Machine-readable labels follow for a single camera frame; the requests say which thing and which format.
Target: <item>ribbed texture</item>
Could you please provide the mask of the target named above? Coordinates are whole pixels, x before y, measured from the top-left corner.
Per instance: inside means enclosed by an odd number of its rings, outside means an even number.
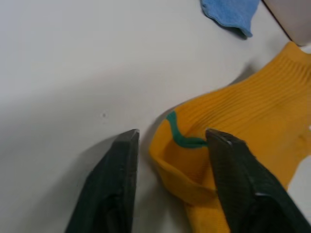
[[[245,140],[257,159],[287,187],[299,162],[310,153],[310,106],[311,55],[290,42],[247,80],[190,100],[175,112],[184,137],[204,139],[206,128],[233,134]],[[178,146],[165,120],[150,154],[166,188],[187,203],[194,232],[228,233],[208,149]]]

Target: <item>blue cloth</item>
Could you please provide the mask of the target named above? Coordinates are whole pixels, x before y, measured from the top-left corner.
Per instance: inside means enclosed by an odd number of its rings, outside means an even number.
[[[204,14],[224,27],[239,28],[252,37],[251,20],[259,0],[201,0]]]

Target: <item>yellow sock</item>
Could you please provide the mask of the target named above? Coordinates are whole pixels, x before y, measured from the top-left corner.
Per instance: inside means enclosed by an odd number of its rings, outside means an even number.
[[[311,55],[293,42],[247,80],[174,109],[150,145],[165,187],[185,202],[193,232],[228,233],[205,143],[206,128],[247,142],[287,187],[310,153]]]

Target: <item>white table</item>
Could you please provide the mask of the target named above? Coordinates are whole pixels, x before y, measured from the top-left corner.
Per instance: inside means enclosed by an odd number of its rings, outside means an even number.
[[[108,138],[132,128],[133,232],[190,232],[148,142],[165,111],[259,70],[288,41],[262,3],[252,32],[243,40],[220,28],[198,0],[1,1],[0,232],[62,232]],[[291,193],[310,217],[306,172]]]

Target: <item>green stripe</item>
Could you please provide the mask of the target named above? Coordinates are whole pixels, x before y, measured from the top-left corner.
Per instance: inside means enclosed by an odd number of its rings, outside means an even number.
[[[177,126],[177,115],[175,111],[168,114],[166,119],[170,123],[173,139],[175,143],[177,143],[177,145],[179,145],[180,147],[184,147],[184,148],[207,147],[207,143],[205,140],[199,137],[184,137],[180,133],[180,131],[178,130],[178,126]]]

